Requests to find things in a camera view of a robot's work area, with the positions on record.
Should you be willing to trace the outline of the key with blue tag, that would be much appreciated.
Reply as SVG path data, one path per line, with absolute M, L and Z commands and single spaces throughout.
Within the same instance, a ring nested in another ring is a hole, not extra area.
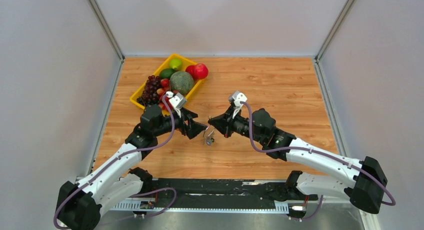
M 211 146 L 215 142 L 214 138 L 207 138 L 203 141 L 204 144 Z

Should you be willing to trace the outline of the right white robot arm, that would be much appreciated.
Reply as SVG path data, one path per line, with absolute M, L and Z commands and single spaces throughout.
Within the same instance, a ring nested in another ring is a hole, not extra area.
M 242 117 L 233 114 L 235 106 L 208 120 L 224 137 L 233 133 L 247 137 L 253 145 L 273 159 L 309 166 L 325 173 L 316 176 L 302 171 L 293 171 L 285 185 L 286 194 L 292 199 L 301 195 L 326 195 L 350 201 L 356 208 L 370 214 L 378 214 L 384 204 L 388 183 L 380 163 L 370 156 L 360 160 L 334 154 L 313 146 L 295 135 L 276 126 L 276 120 L 261 108 Z

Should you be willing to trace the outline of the large metal keyring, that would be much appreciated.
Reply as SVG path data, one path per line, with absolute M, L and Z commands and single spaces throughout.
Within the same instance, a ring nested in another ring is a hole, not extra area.
M 212 125 L 208 125 L 207 128 L 204 130 L 202 137 L 207 140 L 214 137 L 215 128 Z

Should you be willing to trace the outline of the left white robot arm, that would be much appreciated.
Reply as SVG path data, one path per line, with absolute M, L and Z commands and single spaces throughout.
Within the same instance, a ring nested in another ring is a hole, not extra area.
M 196 122 L 197 114 L 185 108 L 164 116 L 159 105 L 144 109 L 140 122 L 119 150 L 98 169 L 72 183 L 65 182 L 58 194 L 53 224 L 59 230 L 93 230 L 101 218 L 124 199 L 138 194 L 147 197 L 153 191 L 150 177 L 135 165 L 152 150 L 164 146 L 158 136 L 179 130 L 195 138 L 207 125 Z

